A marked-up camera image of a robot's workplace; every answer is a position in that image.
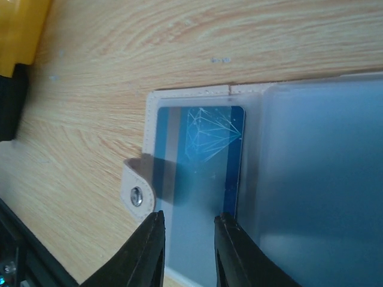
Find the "translucent plastic card holder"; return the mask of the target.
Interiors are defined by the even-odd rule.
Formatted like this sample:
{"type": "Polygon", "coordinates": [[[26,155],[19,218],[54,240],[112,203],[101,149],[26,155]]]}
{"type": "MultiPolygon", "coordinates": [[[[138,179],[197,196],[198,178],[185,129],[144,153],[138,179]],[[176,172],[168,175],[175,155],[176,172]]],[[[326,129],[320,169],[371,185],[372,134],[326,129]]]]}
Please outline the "translucent plastic card holder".
{"type": "Polygon", "coordinates": [[[241,106],[244,108],[245,124],[242,138],[241,171],[236,213],[233,216],[260,248],[256,233],[259,222],[257,218],[257,190],[259,187],[265,97],[267,93],[279,86],[323,85],[372,80],[382,81],[382,74],[356,74],[319,80],[207,86],[151,92],[146,101],[142,154],[140,158],[131,158],[124,161],[121,179],[121,200],[138,222],[143,221],[153,211],[161,210],[165,214],[166,274],[186,286],[217,285],[214,255],[214,218],[223,212],[206,221],[199,221],[193,216],[185,221],[174,223],[171,217],[158,207],[159,198],[153,183],[153,169],[159,108],[174,106],[241,106]]]}

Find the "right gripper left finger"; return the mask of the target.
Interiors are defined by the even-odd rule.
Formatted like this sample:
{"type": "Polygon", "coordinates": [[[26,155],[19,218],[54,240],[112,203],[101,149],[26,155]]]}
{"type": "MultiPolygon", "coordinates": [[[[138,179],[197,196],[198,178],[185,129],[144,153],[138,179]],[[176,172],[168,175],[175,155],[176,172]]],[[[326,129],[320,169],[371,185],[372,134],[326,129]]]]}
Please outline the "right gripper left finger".
{"type": "Polygon", "coordinates": [[[165,217],[150,213],[125,244],[81,286],[163,286],[165,217]]]}

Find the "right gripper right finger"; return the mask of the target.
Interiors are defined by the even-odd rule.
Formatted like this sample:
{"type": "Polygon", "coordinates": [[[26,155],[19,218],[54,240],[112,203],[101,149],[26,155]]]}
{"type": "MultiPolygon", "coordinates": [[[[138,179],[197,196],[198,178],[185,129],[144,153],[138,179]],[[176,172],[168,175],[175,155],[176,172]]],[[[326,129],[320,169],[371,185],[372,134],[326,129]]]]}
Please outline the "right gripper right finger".
{"type": "Polygon", "coordinates": [[[261,251],[231,214],[221,213],[214,224],[217,286],[299,286],[261,251]]]}

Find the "dark blue card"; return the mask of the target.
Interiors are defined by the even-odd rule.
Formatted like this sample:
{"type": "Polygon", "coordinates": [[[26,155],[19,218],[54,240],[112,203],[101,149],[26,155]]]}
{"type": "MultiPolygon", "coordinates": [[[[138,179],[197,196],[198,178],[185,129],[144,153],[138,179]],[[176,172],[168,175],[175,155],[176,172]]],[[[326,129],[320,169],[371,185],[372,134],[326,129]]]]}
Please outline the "dark blue card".
{"type": "Polygon", "coordinates": [[[174,223],[236,213],[244,124],[241,106],[159,108],[153,183],[174,223]]]}

